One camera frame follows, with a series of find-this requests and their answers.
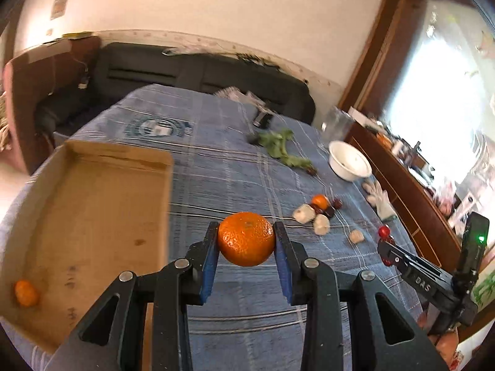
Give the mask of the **red cherry tomato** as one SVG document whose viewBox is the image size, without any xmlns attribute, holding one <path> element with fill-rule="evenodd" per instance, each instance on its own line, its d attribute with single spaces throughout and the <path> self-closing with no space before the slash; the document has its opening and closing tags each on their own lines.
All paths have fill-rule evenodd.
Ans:
<svg viewBox="0 0 495 371">
<path fill-rule="evenodd" d="M 390 237 L 391 231 L 389 229 L 389 226 L 386 224 L 383 224 L 378 228 L 378 236 L 380 237 L 381 240 L 387 240 Z"/>
</svg>

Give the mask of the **small orange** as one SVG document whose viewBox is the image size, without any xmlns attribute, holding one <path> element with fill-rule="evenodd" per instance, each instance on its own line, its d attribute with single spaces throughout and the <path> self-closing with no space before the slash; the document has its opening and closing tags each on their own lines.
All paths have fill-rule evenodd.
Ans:
<svg viewBox="0 0 495 371">
<path fill-rule="evenodd" d="M 29 280 L 16 281 L 14 295 L 22 307 L 32 307 L 39 303 L 39 292 Z"/>
</svg>

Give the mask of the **dark red jujube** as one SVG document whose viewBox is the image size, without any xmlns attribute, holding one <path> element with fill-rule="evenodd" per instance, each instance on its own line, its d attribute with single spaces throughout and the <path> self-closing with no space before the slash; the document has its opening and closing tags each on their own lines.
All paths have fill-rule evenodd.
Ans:
<svg viewBox="0 0 495 371">
<path fill-rule="evenodd" d="M 328 219 L 331 219 L 334 217 L 335 215 L 335 209 L 333 209 L 332 206 L 329 206 L 328 208 L 326 209 L 322 209 L 321 207 L 319 207 L 317 204 L 315 203 L 311 203 L 310 204 L 310 207 L 312 209 L 314 209 L 315 213 L 317 215 L 324 215 L 325 217 L 327 217 Z"/>
<path fill-rule="evenodd" d="M 343 203 L 342 203 L 342 200 L 340 200 L 339 198 L 335 198 L 333 201 L 332 201 L 332 206 L 335 208 L 335 209 L 340 209 L 342 207 Z"/>
</svg>

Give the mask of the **small orange mandarin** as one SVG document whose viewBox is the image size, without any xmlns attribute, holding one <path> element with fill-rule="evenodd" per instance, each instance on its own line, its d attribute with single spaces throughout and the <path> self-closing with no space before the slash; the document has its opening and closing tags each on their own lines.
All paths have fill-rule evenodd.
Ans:
<svg viewBox="0 0 495 371">
<path fill-rule="evenodd" d="M 318 194 L 311 199 L 310 204 L 320 211 L 326 211 L 330 206 L 330 201 L 325 195 Z"/>
</svg>

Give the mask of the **large orange mandarin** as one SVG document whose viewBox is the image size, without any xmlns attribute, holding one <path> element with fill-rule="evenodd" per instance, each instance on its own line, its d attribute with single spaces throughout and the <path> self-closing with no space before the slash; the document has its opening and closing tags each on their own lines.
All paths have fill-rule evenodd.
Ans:
<svg viewBox="0 0 495 371">
<path fill-rule="evenodd" d="M 226 260 L 243 267 L 262 264 L 275 248 L 272 224 L 252 212 L 226 217 L 220 223 L 217 241 Z"/>
</svg>

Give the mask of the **brown wooden cabinet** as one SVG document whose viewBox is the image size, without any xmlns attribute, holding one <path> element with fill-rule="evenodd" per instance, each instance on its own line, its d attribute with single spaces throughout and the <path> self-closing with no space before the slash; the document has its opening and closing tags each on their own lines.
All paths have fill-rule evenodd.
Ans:
<svg viewBox="0 0 495 371">
<path fill-rule="evenodd" d="M 355 123 L 345 142 L 363 153 L 371 164 L 372 175 L 389 193 L 390 202 L 409 233 L 417 256 L 452 274 L 459 262 L 463 237 L 456 237 L 432 197 L 371 131 Z M 480 318 L 479 314 L 478 306 L 471 325 Z"/>
</svg>

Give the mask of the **white work glove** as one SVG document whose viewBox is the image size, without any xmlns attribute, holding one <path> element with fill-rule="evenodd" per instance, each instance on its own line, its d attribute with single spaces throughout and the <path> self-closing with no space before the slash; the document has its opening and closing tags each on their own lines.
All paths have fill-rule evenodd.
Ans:
<svg viewBox="0 0 495 371">
<path fill-rule="evenodd" d="M 382 188 L 378 181 L 367 180 L 363 182 L 362 187 L 367 194 L 366 200 L 375 209 L 380 220 L 388 221 L 397 217 L 388 192 Z"/>
</svg>

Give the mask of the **brown cardboard box tray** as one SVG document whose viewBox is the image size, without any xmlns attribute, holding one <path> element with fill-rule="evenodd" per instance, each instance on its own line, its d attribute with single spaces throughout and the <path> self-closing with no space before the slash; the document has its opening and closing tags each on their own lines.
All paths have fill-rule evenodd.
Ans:
<svg viewBox="0 0 495 371">
<path fill-rule="evenodd" d="M 2 226 L 1 315 L 53 353 L 122 271 L 158 271 L 168 253 L 173 158 L 167 151 L 69 141 L 28 184 Z M 39 303 L 22 307 L 29 280 Z"/>
</svg>

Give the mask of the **white paper bowl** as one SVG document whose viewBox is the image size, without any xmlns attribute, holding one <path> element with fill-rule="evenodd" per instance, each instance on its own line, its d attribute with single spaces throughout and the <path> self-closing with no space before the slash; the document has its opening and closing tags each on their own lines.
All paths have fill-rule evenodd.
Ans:
<svg viewBox="0 0 495 371">
<path fill-rule="evenodd" d="M 354 146 L 332 141 L 329 144 L 329 164 L 341 179 L 354 182 L 372 175 L 372 167 L 367 158 Z"/>
</svg>

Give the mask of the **clear glass jar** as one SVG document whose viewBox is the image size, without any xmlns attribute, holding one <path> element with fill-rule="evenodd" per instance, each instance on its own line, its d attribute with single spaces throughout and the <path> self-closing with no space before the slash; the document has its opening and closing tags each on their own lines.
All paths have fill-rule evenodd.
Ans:
<svg viewBox="0 0 495 371">
<path fill-rule="evenodd" d="M 355 120 L 345 111 L 333 106 L 321 124 L 318 146 L 323 150 L 333 141 L 343 141 Z"/>
</svg>

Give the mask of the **blue plaid tablecloth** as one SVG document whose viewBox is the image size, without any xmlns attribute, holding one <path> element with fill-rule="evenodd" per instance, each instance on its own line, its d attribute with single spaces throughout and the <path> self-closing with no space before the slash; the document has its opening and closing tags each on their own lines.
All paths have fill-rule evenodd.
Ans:
<svg viewBox="0 0 495 371">
<path fill-rule="evenodd" d="M 173 178 L 165 265 L 202 240 L 211 222 L 237 212 L 253 212 L 271 222 L 282 221 L 290 238 L 338 271 L 375 271 L 417 317 L 421 311 L 417 294 L 396 270 L 384 266 L 377 254 L 379 217 L 359 183 L 345 182 L 330 169 L 327 155 L 316 144 L 316 129 L 287 117 L 276 116 L 272 121 L 273 129 L 293 132 L 288 149 L 311 160 L 317 171 L 313 177 L 284 166 L 264 149 L 248 144 L 246 136 L 253 130 L 254 114 L 251 105 L 149 85 L 87 123 L 70 141 L 148 147 L 171 154 Z M 325 195 L 330 206 L 335 198 L 343 203 L 340 209 L 332 206 L 335 215 L 329 219 L 326 235 L 315 234 L 314 220 L 299 224 L 292 216 L 318 194 Z M 349 240 L 354 229 L 365 237 L 356 245 Z M 51 353 L 25 338 L 3 317 L 2 325 L 32 369 L 47 367 Z"/>
</svg>

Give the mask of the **green leafy vegetable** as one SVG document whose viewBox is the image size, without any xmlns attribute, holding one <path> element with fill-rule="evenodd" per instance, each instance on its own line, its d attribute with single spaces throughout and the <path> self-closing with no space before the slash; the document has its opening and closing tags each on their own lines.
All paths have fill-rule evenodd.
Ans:
<svg viewBox="0 0 495 371">
<path fill-rule="evenodd" d="M 280 161 L 284 166 L 302 169 L 307 174 L 316 176 L 316 168 L 309 158 L 289 154 L 287 142 L 292 142 L 294 139 L 294 134 L 290 129 L 254 132 L 248 134 L 246 139 L 250 145 L 263 147 L 270 157 Z"/>
</svg>

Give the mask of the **black small device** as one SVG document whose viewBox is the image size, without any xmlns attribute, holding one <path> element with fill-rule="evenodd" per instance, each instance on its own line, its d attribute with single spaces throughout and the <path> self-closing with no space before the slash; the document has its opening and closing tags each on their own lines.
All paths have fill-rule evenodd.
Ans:
<svg viewBox="0 0 495 371">
<path fill-rule="evenodd" d="M 252 120 L 252 124 L 259 129 L 268 129 L 273 119 L 273 114 L 266 111 L 258 111 Z"/>
</svg>

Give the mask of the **black leather sofa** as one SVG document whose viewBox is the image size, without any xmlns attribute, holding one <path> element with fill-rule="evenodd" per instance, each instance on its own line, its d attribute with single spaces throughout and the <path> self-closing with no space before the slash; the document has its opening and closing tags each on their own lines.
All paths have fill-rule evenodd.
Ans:
<svg viewBox="0 0 495 371">
<path fill-rule="evenodd" d="M 252 55 L 172 54 L 156 45 L 111 43 L 100 50 L 86 89 L 70 85 L 45 98 L 36 107 L 34 124 L 39 131 L 69 137 L 132 91 L 152 84 L 210 95 L 236 87 L 306 124 L 316 114 L 303 80 L 257 64 Z"/>
</svg>

